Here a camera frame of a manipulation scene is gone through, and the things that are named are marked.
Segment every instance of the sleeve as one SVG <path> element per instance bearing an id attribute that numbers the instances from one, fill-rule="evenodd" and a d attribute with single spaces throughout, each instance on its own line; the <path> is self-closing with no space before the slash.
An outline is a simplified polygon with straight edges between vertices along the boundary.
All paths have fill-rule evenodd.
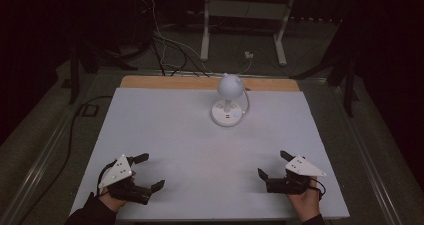
<path id="1" fill-rule="evenodd" d="M 115 221 L 116 213 L 90 193 L 84 207 L 72 213 L 65 225 L 113 225 Z"/>
<path id="2" fill-rule="evenodd" d="M 309 219 L 302 223 L 302 225 L 325 225 L 324 219 L 321 214 L 316 215 L 315 217 Z"/>

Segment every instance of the dark background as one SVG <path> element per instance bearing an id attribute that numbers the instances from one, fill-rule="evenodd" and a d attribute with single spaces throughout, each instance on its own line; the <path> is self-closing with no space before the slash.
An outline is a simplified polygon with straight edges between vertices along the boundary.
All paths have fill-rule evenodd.
<path id="1" fill-rule="evenodd" d="M 203 9 L 203 0 L 155 1 L 167 19 L 180 24 L 188 22 L 187 10 Z M 131 40 L 122 28 L 137 19 L 129 12 L 132 2 L 0 0 L 0 143 L 56 82 L 55 69 L 69 59 L 69 37 L 75 32 L 116 52 L 119 43 Z M 422 0 L 295 0 L 291 13 L 295 20 L 343 21 L 323 62 L 358 54 L 356 74 L 422 188 L 423 14 Z M 144 35 L 137 31 L 138 40 Z"/>

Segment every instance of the white table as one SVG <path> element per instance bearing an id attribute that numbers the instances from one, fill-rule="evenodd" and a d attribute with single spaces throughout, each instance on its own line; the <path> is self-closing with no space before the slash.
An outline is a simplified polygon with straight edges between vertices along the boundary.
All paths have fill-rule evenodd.
<path id="1" fill-rule="evenodd" d="M 349 212 L 302 92 L 249 91 L 249 113 L 235 127 L 216 125 L 215 90 L 118 88 L 91 155 L 72 211 L 94 192 L 102 168 L 122 154 L 149 153 L 133 165 L 138 186 L 165 179 L 149 204 L 127 203 L 123 221 L 286 220 L 296 217 L 286 196 L 266 192 L 257 173 L 283 177 L 280 150 L 302 155 L 327 173 L 325 218 Z M 244 97 L 239 99 L 246 106 Z"/>

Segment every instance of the lamp base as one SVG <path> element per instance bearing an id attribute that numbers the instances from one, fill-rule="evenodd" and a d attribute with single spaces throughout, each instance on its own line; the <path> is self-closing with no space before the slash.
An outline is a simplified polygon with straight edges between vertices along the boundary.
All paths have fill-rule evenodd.
<path id="1" fill-rule="evenodd" d="M 230 111 L 225 112 L 225 100 L 219 100 L 212 107 L 212 120 L 223 127 L 232 127 L 240 122 L 243 110 L 234 101 L 231 101 Z"/>

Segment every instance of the lamp stem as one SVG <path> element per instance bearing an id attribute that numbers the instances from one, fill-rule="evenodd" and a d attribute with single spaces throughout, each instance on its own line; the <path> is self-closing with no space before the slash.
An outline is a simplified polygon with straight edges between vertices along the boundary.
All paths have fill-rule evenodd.
<path id="1" fill-rule="evenodd" d="M 231 100 L 225 99 L 224 112 L 228 113 L 231 110 Z"/>

